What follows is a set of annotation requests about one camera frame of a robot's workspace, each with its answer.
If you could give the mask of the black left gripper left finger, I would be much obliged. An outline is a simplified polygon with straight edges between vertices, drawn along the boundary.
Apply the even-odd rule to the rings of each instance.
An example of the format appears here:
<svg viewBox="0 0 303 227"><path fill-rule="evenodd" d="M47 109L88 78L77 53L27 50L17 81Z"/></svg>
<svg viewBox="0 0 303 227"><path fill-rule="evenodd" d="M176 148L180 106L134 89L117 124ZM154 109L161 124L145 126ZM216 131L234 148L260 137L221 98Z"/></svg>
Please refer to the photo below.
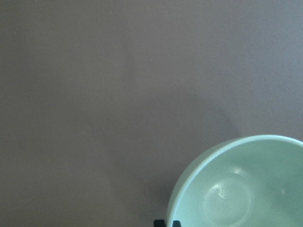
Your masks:
<svg viewBox="0 0 303 227"><path fill-rule="evenodd" d="M156 219L153 221L154 227L165 227L165 220L163 219Z"/></svg>

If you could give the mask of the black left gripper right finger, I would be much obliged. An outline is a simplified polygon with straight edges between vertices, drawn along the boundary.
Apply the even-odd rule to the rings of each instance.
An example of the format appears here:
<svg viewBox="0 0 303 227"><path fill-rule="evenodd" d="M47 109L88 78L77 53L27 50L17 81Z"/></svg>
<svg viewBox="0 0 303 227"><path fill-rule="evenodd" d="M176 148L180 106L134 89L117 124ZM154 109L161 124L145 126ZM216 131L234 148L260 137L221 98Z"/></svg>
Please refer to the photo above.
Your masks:
<svg viewBox="0 0 303 227"><path fill-rule="evenodd" d="M178 221L178 220L174 220L173 224L172 224L172 227L181 227L181 222Z"/></svg>

